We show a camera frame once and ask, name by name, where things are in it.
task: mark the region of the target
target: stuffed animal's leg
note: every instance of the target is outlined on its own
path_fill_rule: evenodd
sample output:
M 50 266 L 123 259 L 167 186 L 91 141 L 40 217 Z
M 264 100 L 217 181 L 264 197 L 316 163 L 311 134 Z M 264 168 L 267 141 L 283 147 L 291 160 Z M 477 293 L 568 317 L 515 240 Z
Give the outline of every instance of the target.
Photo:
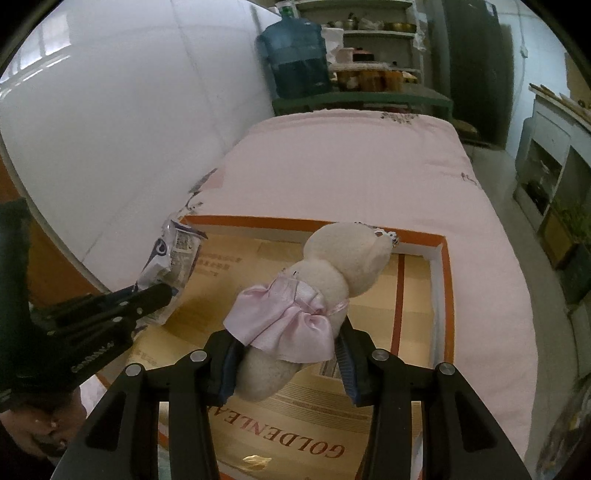
M 278 360 L 249 347 L 238 366 L 236 393 L 246 401 L 261 401 L 281 390 L 299 372 L 302 364 Z

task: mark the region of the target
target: white wall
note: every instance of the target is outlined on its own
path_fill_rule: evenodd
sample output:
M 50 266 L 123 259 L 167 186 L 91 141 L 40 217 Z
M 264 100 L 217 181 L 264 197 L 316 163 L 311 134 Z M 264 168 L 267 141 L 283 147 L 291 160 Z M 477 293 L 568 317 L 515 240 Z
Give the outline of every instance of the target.
M 521 1 L 488 1 L 496 6 L 500 24 L 506 25 L 511 32 L 514 105 L 505 149 L 511 157 L 515 158 L 521 139 L 523 120 L 532 115 L 534 108 L 535 95 L 529 91 L 530 83 L 536 85 L 542 83 L 557 95 L 559 93 L 569 95 L 564 56 L 566 50 L 546 24 Z M 528 52 L 525 61 L 520 53 L 521 31 L 523 31 L 524 44 Z
M 0 79 L 10 160 L 107 287 L 135 281 L 188 190 L 272 116 L 254 41 L 277 20 L 246 0 L 64 0 Z

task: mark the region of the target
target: green plant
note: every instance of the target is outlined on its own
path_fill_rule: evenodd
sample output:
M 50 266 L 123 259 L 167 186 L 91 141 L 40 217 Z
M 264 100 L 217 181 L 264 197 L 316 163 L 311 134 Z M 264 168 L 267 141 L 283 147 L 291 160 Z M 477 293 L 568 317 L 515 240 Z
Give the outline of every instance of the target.
M 560 200 L 554 199 L 552 205 L 573 240 L 580 244 L 591 245 L 591 213 L 586 210 L 583 203 L 566 206 Z

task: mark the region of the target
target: stuffed animal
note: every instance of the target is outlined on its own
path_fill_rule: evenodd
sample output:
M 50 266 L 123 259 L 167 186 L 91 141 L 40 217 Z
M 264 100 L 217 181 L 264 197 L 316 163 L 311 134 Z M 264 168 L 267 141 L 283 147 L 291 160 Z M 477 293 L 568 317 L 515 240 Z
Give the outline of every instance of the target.
M 332 223 L 312 234 L 304 259 L 268 286 L 238 295 L 224 321 L 244 345 L 236 393 L 261 401 L 303 367 L 331 360 L 349 298 L 368 291 L 390 260 L 393 232 L 362 223 Z

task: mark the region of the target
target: pink bow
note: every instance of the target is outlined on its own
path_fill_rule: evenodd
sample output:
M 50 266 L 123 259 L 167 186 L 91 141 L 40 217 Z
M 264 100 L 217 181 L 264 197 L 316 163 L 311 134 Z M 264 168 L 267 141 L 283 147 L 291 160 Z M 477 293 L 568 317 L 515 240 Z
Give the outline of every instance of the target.
M 342 301 L 329 312 L 321 293 L 307 283 L 280 274 L 270 285 L 243 290 L 224 320 L 224 327 L 243 345 L 252 345 L 274 358 L 297 364 L 331 360 L 335 339 L 327 315 L 349 304 Z

